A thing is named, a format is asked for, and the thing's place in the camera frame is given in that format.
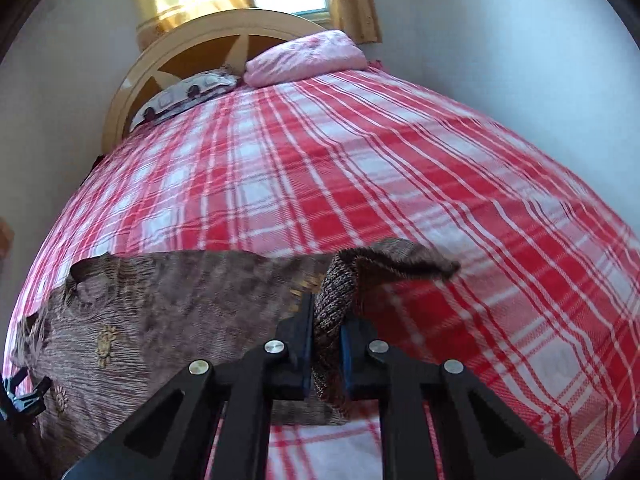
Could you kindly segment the brown knitted sweater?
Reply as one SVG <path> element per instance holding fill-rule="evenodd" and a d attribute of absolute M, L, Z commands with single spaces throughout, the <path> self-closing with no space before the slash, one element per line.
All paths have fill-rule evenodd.
<path fill-rule="evenodd" d="M 55 414 L 114 427 L 194 359 L 239 359 L 314 295 L 312 390 L 280 401 L 285 425 L 343 425 L 338 332 L 364 296 L 387 283 L 451 278 L 459 263 L 433 247 L 386 238 L 333 254 L 153 252 L 80 260 L 18 323 L 11 360 L 49 377 Z"/>

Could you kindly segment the red plaid bed sheet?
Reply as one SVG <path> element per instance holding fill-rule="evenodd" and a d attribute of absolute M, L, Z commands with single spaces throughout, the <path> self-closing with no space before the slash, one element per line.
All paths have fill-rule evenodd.
<path fill-rule="evenodd" d="M 401 237 L 461 263 L 383 292 L 378 331 L 456 359 L 585 479 L 639 428 L 639 241 L 570 170 L 388 73 L 240 89 L 138 129 L 67 202 L 12 313 L 111 252 L 334 252 Z"/>

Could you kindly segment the cream wooden headboard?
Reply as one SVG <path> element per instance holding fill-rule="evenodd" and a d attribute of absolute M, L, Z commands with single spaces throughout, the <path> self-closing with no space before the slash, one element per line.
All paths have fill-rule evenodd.
<path fill-rule="evenodd" d="M 246 62 L 265 50 L 322 30 L 293 14 L 236 9 L 208 14 L 166 32 L 139 55 L 116 91 L 104 122 L 102 152 L 121 144 L 142 105 L 172 84 L 222 66 L 241 75 Z"/>

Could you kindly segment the pink pillow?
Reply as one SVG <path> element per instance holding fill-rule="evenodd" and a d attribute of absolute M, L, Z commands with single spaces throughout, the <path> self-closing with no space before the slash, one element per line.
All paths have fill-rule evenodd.
<path fill-rule="evenodd" d="M 278 44 L 245 64 L 243 80 L 253 88 L 341 70 L 366 70 L 364 53 L 341 30 L 325 30 Z"/>

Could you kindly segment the grey patterned pillow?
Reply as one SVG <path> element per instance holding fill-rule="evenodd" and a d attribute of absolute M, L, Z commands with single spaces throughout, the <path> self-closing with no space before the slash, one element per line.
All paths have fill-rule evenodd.
<path fill-rule="evenodd" d="M 143 124 L 159 124 L 210 99 L 234 90 L 241 78 L 226 68 L 206 70 L 171 84 L 147 100 L 132 118 L 129 131 Z"/>

